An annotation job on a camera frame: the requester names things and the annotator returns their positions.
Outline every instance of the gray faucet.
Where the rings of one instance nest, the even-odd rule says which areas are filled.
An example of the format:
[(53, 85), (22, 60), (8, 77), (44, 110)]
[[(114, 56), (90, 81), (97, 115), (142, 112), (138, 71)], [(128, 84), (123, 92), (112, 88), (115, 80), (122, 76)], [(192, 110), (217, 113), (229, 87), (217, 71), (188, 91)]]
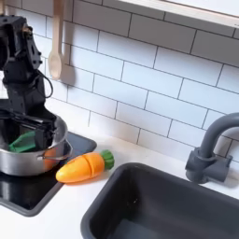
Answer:
[(199, 148), (194, 149), (186, 165), (187, 178), (197, 184), (206, 183), (209, 179), (224, 182), (232, 156), (228, 159), (217, 158), (213, 152), (220, 135), (230, 128), (239, 127), (239, 113), (233, 113), (217, 119), (208, 128)]

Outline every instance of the pot handle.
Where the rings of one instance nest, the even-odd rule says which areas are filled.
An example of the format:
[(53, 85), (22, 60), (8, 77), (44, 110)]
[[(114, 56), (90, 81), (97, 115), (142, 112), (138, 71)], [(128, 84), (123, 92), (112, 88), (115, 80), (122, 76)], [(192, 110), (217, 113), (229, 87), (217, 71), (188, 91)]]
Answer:
[(73, 148), (67, 140), (65, 140), (64, 146), (67, 147), (67, 152), (63, 156), (52, 157), (52, 156), (41, 155), (41, 156), (38, 156), (37, 159), (39, 161), (44, 161), (44, 160), (63, 161), (63, 160), (66, 160), (67, 158), (69, 158), (71, 156)]

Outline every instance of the stainless steel pot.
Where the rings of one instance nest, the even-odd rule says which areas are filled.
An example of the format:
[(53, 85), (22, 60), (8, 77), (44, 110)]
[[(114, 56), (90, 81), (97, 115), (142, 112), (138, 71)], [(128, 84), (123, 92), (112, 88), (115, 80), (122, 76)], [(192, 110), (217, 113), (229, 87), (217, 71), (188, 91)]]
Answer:
[(57, 117), (55, 126), (52, 145), (46, 150), (14, 153), (0, 148), (0, 171), (11, 176), (37, 176), (67, 159), (72, 153), (66, 140), (67, 126), (60, 117)]

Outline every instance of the pot rim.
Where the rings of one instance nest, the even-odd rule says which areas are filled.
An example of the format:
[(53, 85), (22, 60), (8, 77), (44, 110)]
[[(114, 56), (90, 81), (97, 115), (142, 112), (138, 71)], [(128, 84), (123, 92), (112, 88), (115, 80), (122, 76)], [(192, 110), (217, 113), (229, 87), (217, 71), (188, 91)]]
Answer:
[(64, 128), (65, 128), (64, 135), (63, 135), (62, 139), (59, 142), (57, 142), (57, 143), (52, 142), (52, 145), (49, 148), (46, 148), (46, 149), (40, 150), (40, 151), (17, 153), (17, 152), (11, 152), (11, 151), (5, 150), (3, 148), (0, 148), (0, 152), (4, 152), (4, 153), (10, 154), (10, 155), (19, 155), (19, 154), (21, 154), (22, 156), (26, 156), (26, 157), (28, 157), (31, 154), (37, 154), (38, 156), (40, 156), (40, 155), (44, 155), (47, 151), (55, 148), (56, 146), (60, 145), (62, 142), (65, 141), (67, 133), (68, 133), (68, 129), (67, 129), (67, 125), (66, 125), (65, 121), (60, 116), (57, 116), (57, 115), (55, 115), (55, 116), (57, 118), (56, 122), (57, 122), (57, 120), (61, 121), (63, 126), (64, 126)]

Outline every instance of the tile backsplash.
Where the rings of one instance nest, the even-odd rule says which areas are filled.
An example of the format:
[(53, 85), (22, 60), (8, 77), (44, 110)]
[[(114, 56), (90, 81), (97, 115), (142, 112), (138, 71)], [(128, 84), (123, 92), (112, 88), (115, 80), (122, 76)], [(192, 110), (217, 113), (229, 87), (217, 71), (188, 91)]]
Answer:
[[(50, 77), (52, 0), (8, 0), (7, 13), (34, 27)], [(227, 26), (117, 0), (67, 0), (65, 66), (47, 107), (70, 130), (91, 127), (186, 161), (214, 120), (239, 112), (238, 38)], [(215, 152), (239, 168), (239, 130)]]

